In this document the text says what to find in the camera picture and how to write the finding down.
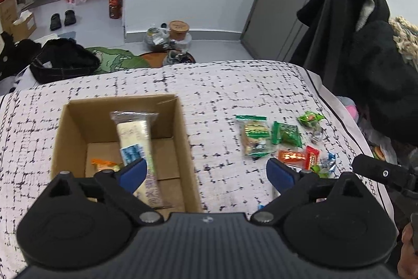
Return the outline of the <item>person's right hand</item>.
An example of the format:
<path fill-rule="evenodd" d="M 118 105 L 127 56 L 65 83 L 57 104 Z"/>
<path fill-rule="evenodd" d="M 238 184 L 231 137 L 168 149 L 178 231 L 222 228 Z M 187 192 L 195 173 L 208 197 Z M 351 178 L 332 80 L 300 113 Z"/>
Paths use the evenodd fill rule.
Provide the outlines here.
<path fill-rule="evenodd" d="M 414 229 L 409 223 L 402 231 L 402 249 L 400 260 L 397 264 L 397 272 L 400 278 L 414 279 L 417 278 L 418 262 L 417 254 L 412 245 L 412 237 Z"/>

